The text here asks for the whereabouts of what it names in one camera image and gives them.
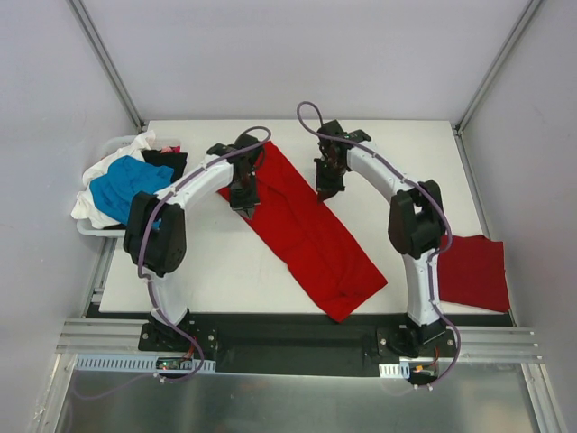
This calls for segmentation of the bright red t shirt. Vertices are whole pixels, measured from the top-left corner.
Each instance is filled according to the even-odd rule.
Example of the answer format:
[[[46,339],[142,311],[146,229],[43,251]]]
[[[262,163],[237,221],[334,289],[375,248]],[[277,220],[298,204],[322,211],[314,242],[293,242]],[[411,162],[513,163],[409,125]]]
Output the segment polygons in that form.
[[[261,203],[246,223],[308,297],[342,322],[387,280],[281,150],[273,142],[263,150],[256,170]]]

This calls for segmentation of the dark red t shirt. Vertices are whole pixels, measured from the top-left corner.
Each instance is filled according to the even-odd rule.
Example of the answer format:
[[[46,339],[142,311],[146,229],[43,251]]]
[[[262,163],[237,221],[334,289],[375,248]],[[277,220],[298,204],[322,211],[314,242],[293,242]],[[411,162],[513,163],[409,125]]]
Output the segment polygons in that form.
[[[504,243],[484,235],[457,236],[438,260],[442,301],[506,313],[510,308]]]

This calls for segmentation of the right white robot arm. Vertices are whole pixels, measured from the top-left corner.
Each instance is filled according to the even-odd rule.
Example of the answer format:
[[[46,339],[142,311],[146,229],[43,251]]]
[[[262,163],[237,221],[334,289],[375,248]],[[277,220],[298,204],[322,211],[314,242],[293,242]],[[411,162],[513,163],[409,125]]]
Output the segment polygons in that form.
[[[447,232],[439,185],[410,180],[379,154],[363,130],[347,133],[333,120],[322,123],[315,135],[321,152],[315,159],[319,202],[345,190],[343,176],[354,171],[389,203],[388,236],[405,266],[408,309],[406,325],[387,338],[387,348],[409,358],[429,354],[446,331],[438,306],[437,257]]]

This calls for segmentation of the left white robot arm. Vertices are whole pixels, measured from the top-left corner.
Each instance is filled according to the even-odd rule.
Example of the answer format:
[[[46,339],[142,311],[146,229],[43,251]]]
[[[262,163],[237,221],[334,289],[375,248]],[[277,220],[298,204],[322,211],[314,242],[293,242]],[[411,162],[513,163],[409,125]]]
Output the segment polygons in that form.
[[[202,162],[168,187],[155,193],[139,192],[131,203],[123,248],[146,284],[151,313],[142,326],[141,351],[202,350],[191,328],[184,290],[175,272],[187,253],[187,212],[208,196],[225,189],[233,212],[251,220],[261,200],[256,170],[264,162],[264,144],[243,132],[232,144],[217,143]]]

